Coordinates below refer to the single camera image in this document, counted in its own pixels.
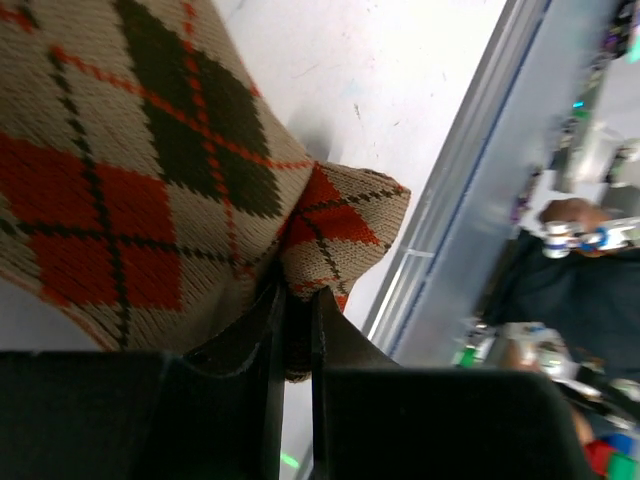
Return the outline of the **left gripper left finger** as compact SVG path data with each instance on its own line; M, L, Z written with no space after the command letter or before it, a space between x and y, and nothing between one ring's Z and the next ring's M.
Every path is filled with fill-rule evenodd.
M184 356L1 357L5 479L275 479L286 292Z

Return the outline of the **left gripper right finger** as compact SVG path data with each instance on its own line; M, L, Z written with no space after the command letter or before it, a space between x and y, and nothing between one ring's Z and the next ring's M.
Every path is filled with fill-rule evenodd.
M546 378L406 368L341 313L311 303L317 479L590 479L567 402Z

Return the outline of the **beige orange argyle sock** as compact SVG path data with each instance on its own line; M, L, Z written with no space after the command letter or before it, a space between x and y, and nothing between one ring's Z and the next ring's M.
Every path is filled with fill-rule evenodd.
M394 179L314 159L208 1L1 5L1 345L183 354L281 267L344 306Z

